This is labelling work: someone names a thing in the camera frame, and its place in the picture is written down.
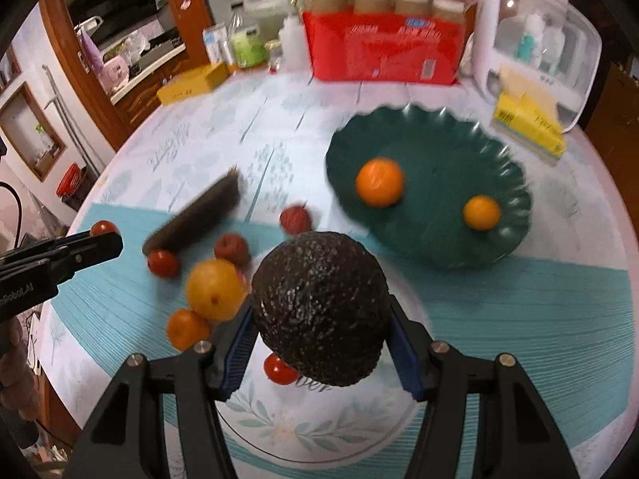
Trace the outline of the person's left hand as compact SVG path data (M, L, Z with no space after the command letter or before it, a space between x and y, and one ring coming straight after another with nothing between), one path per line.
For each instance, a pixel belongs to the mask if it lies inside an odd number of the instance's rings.
M9 322L10 349L1 358L1 404L17 412L25 421L35 421L40 412L40 397L34 372L27 362L21 323Z

